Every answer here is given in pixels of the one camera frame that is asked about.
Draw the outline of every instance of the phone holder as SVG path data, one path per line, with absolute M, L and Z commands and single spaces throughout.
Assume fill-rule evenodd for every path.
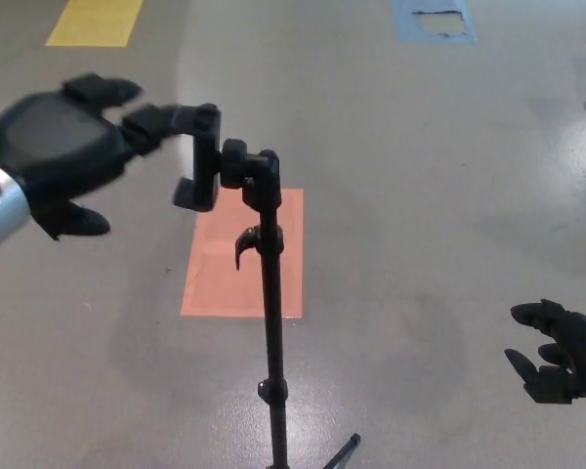
M 219 139 L 221 117 L 215 107 L 202 112 L 192 131 L 209 144 Z M 256 249 L 261 256 L 265 331 L 267 339 L 268 378 L 258 385 L 259 397 L 270 407 L 273 465 L 268 469 L 288 469 L 286 443 L 286 410 L 288 386 L 284 379 L 282 353 L 282 311 L 280 291 L 280 255 L 284 236 L 277 223 L 277 209 L 282 204 L 280 190 L 280 161 L 274 151 L 264 149 L 258 154 L 247 152 L 241 140 L 224 142 L 221 152 L 212 146 L 194 144 L 193 181 L 183 178 L 177 186 L 174 204 L 185 209 L 208 211 L 215 206 L 217 178 L 222 187 L 241 189 L 243 203 L 258 212 L 260 223 L 245 230 L 235 243 L 236 268 L 241 254 Z M 324 466 L 333 469 L 359 445 L 360 435 L 350 440 Z

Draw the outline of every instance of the blue floor marking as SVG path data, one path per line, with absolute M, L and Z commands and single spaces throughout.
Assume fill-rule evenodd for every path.
M 402 42 L 474 43 L 477 40 L 471 15 L 463 0 L 392 0 L 393 14 Z M 423 28 L 419 17 L 426 14 L 456 13 L 462 16 L 466 32 L 438 33 Z

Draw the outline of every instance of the black glove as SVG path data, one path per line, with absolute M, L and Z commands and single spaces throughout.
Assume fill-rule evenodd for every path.
M 517 305 L 511 313 L 519 324 L 556 341 L 538 348 L 538 355 L 554 366 L 538 369 L 520 352 L 506 349 L 527 393 L 541 404 L 570 404 L 573 399 L 586 398 L 586 316 L 549 300 Z

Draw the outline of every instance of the orange floor marking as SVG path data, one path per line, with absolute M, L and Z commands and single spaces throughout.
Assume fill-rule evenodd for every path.
M 234 265 L 234 242 L 259 216 L 243 204 L 241 191 L 220 189 L 215 209 L 199 213 L 188 260 L 182 316 L 262 318 L 261 260 L 255 250 L 241 256 L 241 269 Z M 284 231 L 280 258 L 282 315 L 302 317 L 302 259 L 304 193 L 282 190 L 278 223 Z

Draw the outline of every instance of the floor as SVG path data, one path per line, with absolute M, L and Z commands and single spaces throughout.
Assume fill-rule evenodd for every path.
M 292 467 L 356 431 L 352 468 L 586 468 L 586 403 L 535 405 L 503 354 L 543 343 L 517 303 L 586 313 L 586 0 L 471 0 L 475 45 L 400 43 L 389 0 L 146 1 L 113 50 L 46 48 L 64 1 L 42 3 L 0 2 L 0 109 L 131 77 L 217 103 L 304 190 Z M 263 325 L 180 316 L 185 150 L 88 197 L 112 236 L 0 249 L 0 467 L 270 462 Z

